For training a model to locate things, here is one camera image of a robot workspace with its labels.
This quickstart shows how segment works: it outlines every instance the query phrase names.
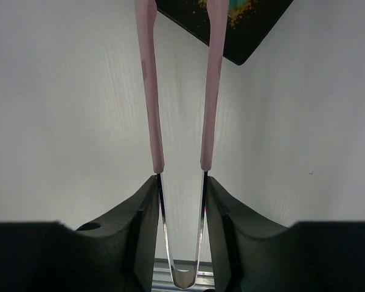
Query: round hole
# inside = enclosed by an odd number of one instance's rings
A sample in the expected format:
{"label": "round hole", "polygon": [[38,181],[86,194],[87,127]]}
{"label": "round hole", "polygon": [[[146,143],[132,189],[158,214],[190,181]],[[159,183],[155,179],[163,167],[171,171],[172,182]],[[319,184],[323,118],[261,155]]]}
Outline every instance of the round hole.
{"label": "round hole", "polygon": [[101,225],[96,222],[89,222],[89,223],[85,223],[84,225],[81,225],[77,229],[77,231],[94,230],[94,229],[97,229],[100,227],[101,227]]}

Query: white surface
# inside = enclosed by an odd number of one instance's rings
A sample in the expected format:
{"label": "white surface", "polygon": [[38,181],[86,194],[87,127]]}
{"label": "white surface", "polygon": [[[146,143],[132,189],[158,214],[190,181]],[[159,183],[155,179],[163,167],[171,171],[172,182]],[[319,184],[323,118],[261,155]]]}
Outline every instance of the white surface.
{"label": "white surface", "polygon": [[[208,48],[162,15],[155,40],[171,241],[189,260]],[[223,62],[218,109],[210,174],[238,199],[287,225],[365,219],[365,0],[295,0],[243,66]],[[0,220],[76,228],[151,170],[133,2],[0,0]]]}

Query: tongs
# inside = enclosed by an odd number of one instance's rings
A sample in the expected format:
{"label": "tongs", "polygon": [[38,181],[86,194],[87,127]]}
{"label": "tongs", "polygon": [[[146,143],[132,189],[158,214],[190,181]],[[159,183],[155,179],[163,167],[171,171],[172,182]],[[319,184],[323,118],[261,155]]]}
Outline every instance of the tongs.
{"label": "tongs", "polygon": [[193,264],[192,269],[188,271],[181,271],[175,267],[172,251],[169,245],[165,214],[165,199],[162,189],[162,172],[164,171],[165,162],[162,149],[161,124],[159,120],[158,85],[153,38],[154,23],[157,15],[157,4],[155,0],[135,0],[136,24],[139,52],[141,55],[142,75],[144,79],[151,158],[153,160],[154,172],[158,177],[161,215],[170,272],[173,283],[176,287],[181,289],[189,288],[195,284],[200,262],[200,249],[201,242],[203,240],[204,216],[206,210],[207,173],[212,166],[212,154],[214,151],[215,117],[217,111],[224,38],[228,19],[228,7],[229,0],[207,0],[207,12],[210,19],[210,41],[200,158],[201,169],[203,170],[201,208],[198,223],[195,263]]}

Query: metal tong handle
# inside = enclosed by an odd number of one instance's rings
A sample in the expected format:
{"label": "metal tong handle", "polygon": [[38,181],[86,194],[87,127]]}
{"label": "metal tong handle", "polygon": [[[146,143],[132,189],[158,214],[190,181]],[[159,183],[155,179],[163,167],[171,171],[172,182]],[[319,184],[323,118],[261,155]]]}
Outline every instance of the metal tong handle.
{"label": "metal tong handle", "polygon": [[161,214],[167,256],[173,283],[178,288],[189,288],[196,282],[200,249],[203,239],[207,172],[212,166],[212,154],[215,139],[215,118],[217,110],[218,90],[220,82],[221,62],[223,58],[224,39],[227,27],[229,0],[207,0],[207,11],[210,19],[210,43],[207,64],[206,99],[204,105],[203,136],[201,144],[201,168],[204,170],[201,193],[198,238],[196,242],[196,260],[193,268],[180,271],[175,268],[172,252],[169,247],[165,214],[162,176],[164,171],[164,154],[162,149],[161,123],[159,120],[158,86],[154,49],[153,29],[157,14],[155,0],[135,0],[135,14],[141,55],[142,74],[144,79],[147,119],[150,135],[150,149],[154,172],[158,175]]}

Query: pink rubber grip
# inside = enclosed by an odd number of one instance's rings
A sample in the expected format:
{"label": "pink rubber grip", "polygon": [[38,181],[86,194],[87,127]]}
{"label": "pink rubber grip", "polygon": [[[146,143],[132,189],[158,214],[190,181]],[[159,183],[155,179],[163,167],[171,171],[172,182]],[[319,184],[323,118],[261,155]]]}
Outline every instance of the pink rubber grip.
{"label": "pink rubber grip", "polygon": [[210,20],[210,40],[207,65],[206,101],[204,105],[203,137],[201,140],[201,169],[209,171],[214,152],[215,118],[217,114],[218,91],[226,37],[229,0],[207,0]]}
{"label": "pink rubber grip", "polygon": [[135,0],[135,15],[142,75],[144,78],[151,158],[153,160],[154,172],[162,173],[165,162],[162,149],[161,123],[159,121],[157,70],[153,36],[154,22],[157,16],[155,0]]}

